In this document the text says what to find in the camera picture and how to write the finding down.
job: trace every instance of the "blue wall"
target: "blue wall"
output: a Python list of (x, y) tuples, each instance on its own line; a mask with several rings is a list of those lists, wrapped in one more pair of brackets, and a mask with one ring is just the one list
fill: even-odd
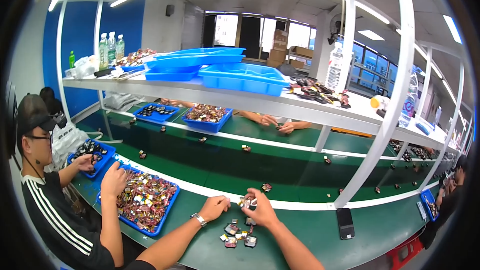
[[(100, 33), (116, 32), (124, 35), (125, 54), (137, 51), (142, 45), (142, 24), (145, 0), (130, 0), (111, 8), (104, 3), (100, 22)], [(61, 4), (47, 13), (43, 39), (43, 77), (45, 86), (51, 87), (57, 98), (60, 89), (57, 80), (56, 38)], [(97, 2), (69, 2), (65, 8), (61, 40), (62, 76), (69, 69), (70, 51), (75, 60), (94, 54), (94, 26)], [(97, 91), (75, 87), (65, 87), (65, 97), (70, 116), (73, 117), (88, 106), (96, 103)]]

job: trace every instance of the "blue plastic tray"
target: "blue plastic tray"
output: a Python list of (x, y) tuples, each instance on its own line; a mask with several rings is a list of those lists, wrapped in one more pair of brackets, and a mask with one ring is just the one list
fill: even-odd
[(244, 55), (239, 54), (168, 54), (156, 57), (156, 60), (145, 62), (149, 68), (193, 67), (218, 63), (241, 62)]
[(227, 89), (280, 96), (289, 86), (280, 71), (251, 63), (218, 63), (198, 71), (203, 85), (208, 88)]
[[(175, 112), (173, 112), (172, 114), (166, 114), (165, 115), (165, 114), (160, 114), (157, 111), (153, 111), (151, 116), (139, 115), (138, 113), (140, 113), (144, 109), (144, 107), (147, 106), (147, 105), (164, 106), (165, 108), (168, 108), (170, 110), (175, 110)], [(161, 124), (161, 123), (165, 122), (167, 119), (169, 119), (170, 117), (175, 115), (178, 112), (178, 110), (180, 110), (180, 108), (176, 107), (176, 106), (169, 106), (169, 105), (163, 105), (163, 104), (157, 104), (157, 103), (149, 103), (149, 104), (146, 104), (145, 106), (136, 110), (133, 113), (133, 115), (137, 119), (141, 119), (141, 120), (145, 120), (145, 121), (153, 122), (153, 123), (158, 123), (158, 124)]]
[[(95, 173), (93, 173), (93, 175), (90, 175), (85, 171), (80, 171), (81, 173), (83, 173), (88, 178), (94, 178), (97, 174), (99, 174), (99, 172), (102, 170), (103, 166), (105, 166), (105, 163), (115, 154), (115, 151), (117, 150), (115, 147), (109, 146), (107, 144), (97, 142), (95, 140), (93, 140), (93, 141), (95, 142), (95, 145), (100, 144), (100, 146), (102, 146), (102, 148), (106, 150), (106, 153), (102, 154), (102, 160), (98, 161), (93, 166), (96, 170)], [(67, 159), (69, 165), (71, 164), (70, 160), (74, 157), (74, 155), (75, 155), (75, 153), (70, 153), (69, 154), (68, 159)]]
[(225, 122), (232, 116), (233, 109), (226, 109), (226, 114), (220, 119), (219, 122), (203, 122), (203, 121), (196, 121), (196, 120), (189, 120), (187, 119), (186, 115), (182, 116), (182, 120), (187, 124), (187, 126), (194, 128), (194, 129), (202, 129), (206, 131), (210, 131), (213, 133), (218, 133)]
[(203, 66), (161, 68), (153, 67), (145, 73), (147, 81), (191, 81)]
[(423, 191), (423, 192), (420, 193), (420, 199), (421, 199), (421, 201), (423, 202), (423, 207), (425, 208), (425, 212), (427, 213), (427, 215), (429, 215), (430, 220), (435, 221), (435, 220), (437, 220), (438, 215), (440, 214), (440, 212), (438, 212), (437, 216), (434, 218), (434, 216), (432, 215), (432, 212), (430, 211), (430, 208), (429, 208), (429, 206), (428, 206), (428, 204), (427, 204), (427, 201), (426, 201), (425, 198), (423, 197), (424, 195), (427, 197), (427, 199), (428, 199), (429, 202), (435, 202), (435, 201), (436, 201), (436, 200), (435, 200), (435, 197), (434, 197), (434, 195), (432, 194), (432, 192), (430, 191), (430, 189), (425, 190), (425, 191)]
[[(135, 169), (134, 167), (130, 166), (130, 165), (125, 165), (125, 164), (122, 164), (119, 168), (123, 168), (123, 169), (131, 169), (133, 170), (134, 172), (141, 172), (141, 173), (144, 173), (140, 170), (137, 170)], [(160, 230), (162, 229), (162, 226), (165, 222), (165, 219), (167, 218), (167, 215), (169, 214), (170, 212), (170, 209), (172, 208), (172, 205), (173, 205), (173, 202), (177, 199), (177, 196), (180, 192), (180, 188), (178, 186), (178, 184), (176, 183), (172, 183), (172, 185), (176, 186), (177, 187), (177, 192), (175, 192), (175, 194), (173, 194), (172, 198), (170, 199), (170, 203), (169, 205), (166, 207), (166, 210), (165, 210), (165, 214), (163, 215), (162, 219), (160, 219), (160, 223), (157, 225), (157, 227), (155, 228), (155, 230), (153, 232), (149, 232), (147, 231), (145, 228), (144, 229), (140, 229), (140, 227), (138, 227), (135, 222), (132, 222), (130, 221), (129, 219), (123, 217), (122, 215), (120, 215), (118, 218), (124, 222), (126, 225), (129, 225), (131, 226), (132, 228), (136, 229), (137, 231), (141, 232), (142, 234), (145, 234), (149, 237), (155, 237), (156, 235), (158, 235), (160, 233)], [(102, 202), (100, 200), (100, 192), (96, 195), (96, 201), (101, 205)]]
[(166, 55), (241, 55), (245, 48), (234, 47), (205, 47), (205, 48), (192, 48), (178, 51), (172, 51), (167, 53), (156, 53), (155, 57)]

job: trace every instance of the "smartphone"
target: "smartphone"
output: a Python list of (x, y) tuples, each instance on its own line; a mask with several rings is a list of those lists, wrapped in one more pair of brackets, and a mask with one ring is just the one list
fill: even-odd
[(353, 229), (353, 219), (350, 208), (338, 208), (336, 210), (336, 219), (338, 220), (338, 229), (340, 231), (340, 239), (347, 240), (355, 237)]

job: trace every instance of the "wristwatch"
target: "wristwatch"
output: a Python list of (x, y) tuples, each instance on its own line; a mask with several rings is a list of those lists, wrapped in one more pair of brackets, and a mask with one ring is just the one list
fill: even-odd
[(198, 222), (200, 222), (200, 225), (202, 227), (207, 226), (207, 222), (205, 222), (204, 218), (200, 216), (198, 213), (194, 213), (193, 215), (190, 216), (190, 218), (197, 218)]

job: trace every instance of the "cardboard box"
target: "cardboard box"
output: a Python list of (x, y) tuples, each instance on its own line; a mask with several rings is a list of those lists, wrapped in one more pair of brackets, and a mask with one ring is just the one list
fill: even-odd
[(298, 69), (303, 69), (303, 66), (305, 66), (304, 62), (296, 61), (296, 60), (292, 60), (292, 59), (289, 59), (288, 63), (290, 65), (292, 65), (293, 67), (298, 68)]
[(286, 51), (288, 33), (286, 31), (277, 29), (273, 33), (273, 50)]
[(274, 61), (274, 60), (271, 60), (271, 59), (267, 59), (267, 66), (268, 67), (273, 67), (273, 68), (277, 68), (278, 66), (280, 66), (281, 64), (283, 64), (284, 62), (280, 62), (280, 61)]
[(314, 51), (308, 48), (303, 48), (299, 46), (294, 46), (292, 48), (292, 51), (295, 52), (295, 54), (303, 57), (309, 57), (313, 58), (314, 57)]
[(285, 57), (287, 55), (287, 52), (284, 50), (270, 50), (270, 53), (268, 54), (268, 58), (273, 60), (273, 61), (278, 61), (278, 62), (285, 62)]

